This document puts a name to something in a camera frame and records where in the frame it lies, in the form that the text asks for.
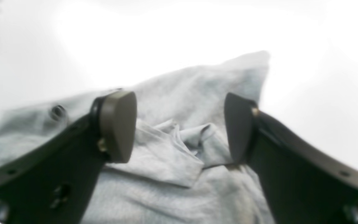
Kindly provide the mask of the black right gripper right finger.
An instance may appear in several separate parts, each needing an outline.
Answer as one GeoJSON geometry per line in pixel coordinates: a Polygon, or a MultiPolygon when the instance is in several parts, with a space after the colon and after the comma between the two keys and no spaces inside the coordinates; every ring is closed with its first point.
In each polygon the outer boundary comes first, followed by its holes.
{"type": "Polygon", "coordinates": [[[277,224],[358,224],[358,170],[242,96],[226,95],[224,119],[233,162],[257,174],[277,224]]]}

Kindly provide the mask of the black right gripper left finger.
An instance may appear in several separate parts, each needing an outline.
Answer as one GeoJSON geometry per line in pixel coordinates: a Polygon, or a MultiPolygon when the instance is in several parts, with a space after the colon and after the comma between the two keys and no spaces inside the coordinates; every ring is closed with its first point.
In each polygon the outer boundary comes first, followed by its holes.
{"type": "Polygon", "coordinates": [[[0,223],[80,223],[103,166],[129,161],[136,117],[133,91],[95,98],[88,114],[0,166],[0,223]]]}

